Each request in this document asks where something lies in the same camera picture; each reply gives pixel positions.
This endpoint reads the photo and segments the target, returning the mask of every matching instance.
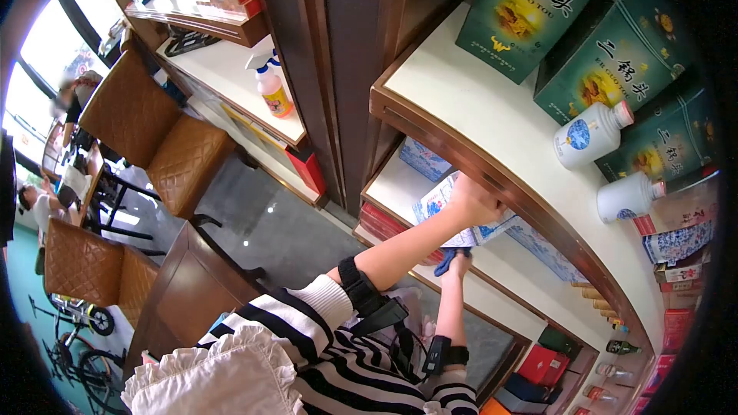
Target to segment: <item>black and white striped shirt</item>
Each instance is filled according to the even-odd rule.
[[[343,289],[322,275],[305,289],[278,289],[253,300],[202,337],[198,347],[208,349],[246,325],[268,328],[296,366],[293,387],[307,413],[478,413],[475,392],[464,382],[466,371],[409,383],[385,344],[341,327],[352,309]]]

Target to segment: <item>blue cloth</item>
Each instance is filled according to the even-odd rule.
[[[471,247],[444,247],[444,261],[438,263],[438,265],[435,267],[435,270],[433,271],[435,277],[438,277],[449,270],[449,268],[451,267],[451,260],[453,260],[454,256],[456,256],[457,250],[463,250],[464,256],[466,256],[466,258],[472,255]]]

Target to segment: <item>spray bottle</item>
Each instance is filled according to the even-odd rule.
[[[256,69],[256,90],[263,96],[269,111],[275,117],[285,117],[292,112],[292,103],[282,87],[282,79],[269,67],[269,63],[279,66],[277,51],[252,55],[246,63],[246,69]]]

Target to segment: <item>chair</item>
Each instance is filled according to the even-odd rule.
[[[130,245],[51,218],[43,286],[48,293],[118,305],[136,328],[159,267]]]
[[[79,125],[146,170],[169,213],[184,219],[195,216],[210,181],[236,149],[224,130],[180,111],[133,48],[123,51],[97,87]],[[247,166],[256,167],[243,148],[238,152]]]

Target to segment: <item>hand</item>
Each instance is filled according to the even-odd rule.
[[[499,220],[507,210],[507,206],[474,180],[459,173],[451,192],[451,199],[444,209],[455,212],[464,228],[467,228]]]
[[[441,284],[444,281],[462,280],[470,266],[472,266],[472,257],[467,258],[463,250],[457,249],[456,256],[454,256],[449,265],[449,270],[440,275]]]

